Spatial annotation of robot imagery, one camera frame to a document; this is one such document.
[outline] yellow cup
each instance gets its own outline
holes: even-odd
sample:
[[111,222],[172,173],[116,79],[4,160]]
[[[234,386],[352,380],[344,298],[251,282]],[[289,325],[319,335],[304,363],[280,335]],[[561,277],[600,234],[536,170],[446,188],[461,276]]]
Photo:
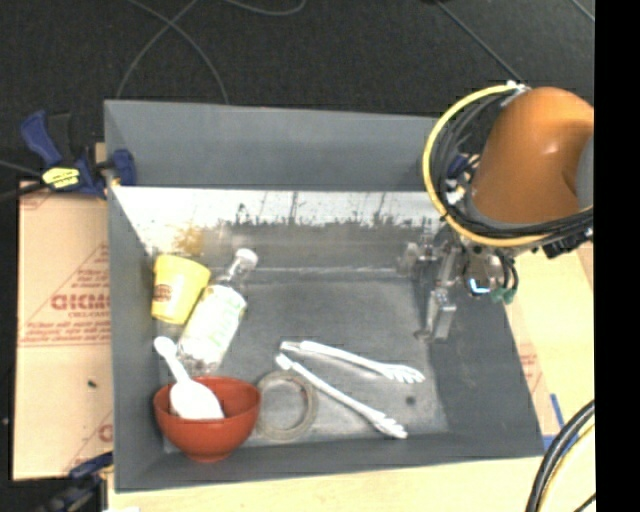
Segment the yellow cup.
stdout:
[[158,256],[153,271],[151,316],[171,324],[184,324],[209,283],[211,271],[200,263],[172,254]]

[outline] clear bottle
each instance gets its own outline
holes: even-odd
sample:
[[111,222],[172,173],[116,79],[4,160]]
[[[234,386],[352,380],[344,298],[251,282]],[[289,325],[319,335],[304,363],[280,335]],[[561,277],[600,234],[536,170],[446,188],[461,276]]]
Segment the clear bottle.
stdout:
[[191,376],[213,374],[247,308],[243,283],[258,264],[251,249],[238,249],[231,265],[207,286],[178,340],[178,357]]

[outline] orange robot housing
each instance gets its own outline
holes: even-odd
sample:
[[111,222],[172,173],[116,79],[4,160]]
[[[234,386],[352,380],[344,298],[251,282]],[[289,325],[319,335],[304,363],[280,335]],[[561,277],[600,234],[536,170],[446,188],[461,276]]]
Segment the orange robot housing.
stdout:
[[509,224],[578,213],[576,178],[593,133],[593,107],[571,92],[540,87],[515,97],[487,138],[471,182],[473,206]]

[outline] plastic spoon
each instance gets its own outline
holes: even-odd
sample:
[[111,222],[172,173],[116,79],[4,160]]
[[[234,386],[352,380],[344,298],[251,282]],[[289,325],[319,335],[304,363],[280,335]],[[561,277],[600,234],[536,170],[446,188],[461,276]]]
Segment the plastic spoon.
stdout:
[[158,354],[164,357],[176,378],[169,399],[178,416],[190,420],[216,420],[224,418],[218,398],[208,387],[189,377],[184,366],[176,358],[177,346],[166,336],[153,340]]

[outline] black carpet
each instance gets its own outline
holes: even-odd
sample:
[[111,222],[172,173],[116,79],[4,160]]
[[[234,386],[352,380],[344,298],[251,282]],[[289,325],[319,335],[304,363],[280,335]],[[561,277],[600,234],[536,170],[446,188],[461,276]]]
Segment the black carpet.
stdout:
[[[73,142],[92,145],[103,136],[102,101],[118,96],[438,116],[516,79],[594,104],[595,0],[251,0],[278,16],[224,0],[144,1],[166,19],[191,7],[171,27],[137,0],[2,1],[0,159],[38,168],[19,124],[39,109],[71,113]],[[0,193],[18,177],[0,168]],[[0,510],[22,512],[67,482],[10,480],[13,201],[0,204],[0,233]]]

